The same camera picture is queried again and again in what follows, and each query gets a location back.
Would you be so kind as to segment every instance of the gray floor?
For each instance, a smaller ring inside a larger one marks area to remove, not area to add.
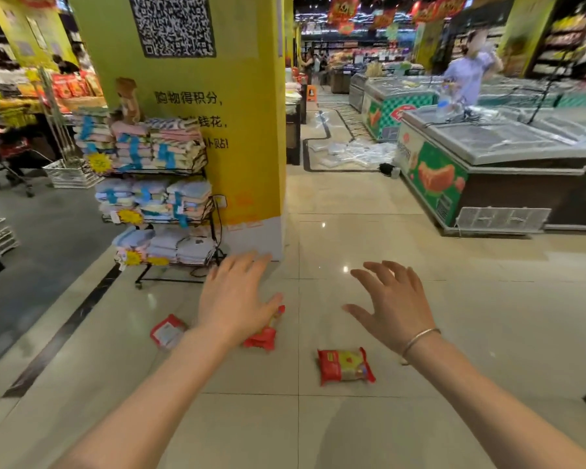
[[[0,173],[0,217],[21,245],[0,273],[0,356],[106,250],[119,233],[100,220],[93,189],[53,189],[35,178],[35,197],[11,189]]]

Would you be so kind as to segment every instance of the bracelet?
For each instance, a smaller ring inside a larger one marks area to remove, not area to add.
[[[437,333],[441,333],[440,329],[438,328],[433,328],[433,329],[427,329],[425,331],[420,332],[419,334],[417,334],[416,336],[414,336],[414,338],[410,339],[408,341],[408,343],[406,344],[406,347],[404,348],[404,351],[402,352],[402,357],[405,359],[406,358],[406,353],[410,350],[410,348],[412,346],[414,346],[414,344],[417,343],[417,341],[419,339],[421,339],[423,336],[429,334],[429,333],[433,333],[433,332],[437,332]]]

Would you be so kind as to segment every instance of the hand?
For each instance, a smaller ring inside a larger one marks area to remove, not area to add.
[[[401,355],[414,336],[436,327],[423,284],[412,268],[394,261],[366,261],[363,266],[375,276],[361,269],[350,273],[371,295],[375,313],[357,305],[344,305],[343,309],[373,337]]]
[[[257,256],[256,252],[228,256],[211,269],[200,296],[198,325],[209,327],[230,347],[261,331],[282,302],[282,293],[267,303],[258,299],[258,283],[271,255]]]

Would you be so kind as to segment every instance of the black floor stripe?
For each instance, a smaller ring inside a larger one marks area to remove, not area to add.
[[[48,366],[52,359],[54,359],[56,354],[59,353],[61,348],[78,329],[78,326],[82,324],[94,306],[102,299],[104,294],[109,291],[110,285],[115,282],[120,273],[122,272],[119,271],[119,264],[116,264],[111,268],[95,289],[90,292],[80,306],[76,308],[65,324],[61,326],[61,329],[57,331],[50,342],[48,342],[43,350],[32,360],[26,370],[22,372],[22,375],[17,378],[6,392],[4,392],[4,395],[2,395],[3,398],[21,398],[26,394],[32,384],[35,383],[37,377],[41,375],[41,372]]]
[[[324,126],[324,131],[326,132],[326,136],[323,138],[309,138],[309,139],[302,141],[302,146],[303,146],[302,158],[304,159],[304,171],[308,171],[309,173],[378,173],[378,170],[376,170],[376,169],[313,169],[313,168],[311,168],[311,157],[310,157],[310,154],[308,153],[308,141],[328,140],[328,139],[332,138],[332,134],[330,133],[330,129],[328,128],[328,124],[326,124],[326,119],[324,118],[323,110],[318,110],[318,111],[319,111],[319,118],[321,118],[321,124]],[[334,111],[337,113],[337,115],[339,117],[341,117],[341,114],[339,113],[338,110],[334,110]],[[345,128],[347,128],[347,131],[349,131],[349,134],[352,137],[352,139],[350,141],[353,141],[356,137],[353,135],[353,133],[349,129],[349,126],[347,126],[347,124],[343,120],[343,117],[341,117],[341,120],[343,121]]]

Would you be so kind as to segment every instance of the water bottle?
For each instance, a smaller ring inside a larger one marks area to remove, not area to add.
[[[443,86],[439,95],[439,104],[436,106],[436,119],[439,123],[445,123],[451,117],[452,98],[449,86]]]

